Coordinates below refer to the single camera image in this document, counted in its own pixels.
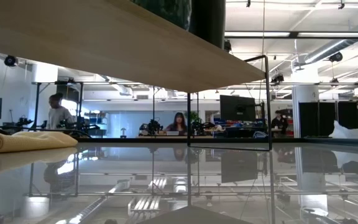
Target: glass surface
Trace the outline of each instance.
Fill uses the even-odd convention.
[[[209,146],[80,143],[0,154],[0,223],[174,223],[177,214],[178,222],[358,223],[358,147]]]

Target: beige fabric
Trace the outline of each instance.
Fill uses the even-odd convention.
[[[19,132],[12,136],[0,134],[0,152],[20,152],[39,149],[73,147],[77,140],[57,131]]]
[[[30,152],[11,152],[0,154],[0,172],[26,166],[33,162],[60,162],[76,153],[74,147],[47,149]]]

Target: computer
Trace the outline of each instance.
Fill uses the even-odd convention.
[[[241,96],[220,96],[221,119],[255,121],[255,99]]]

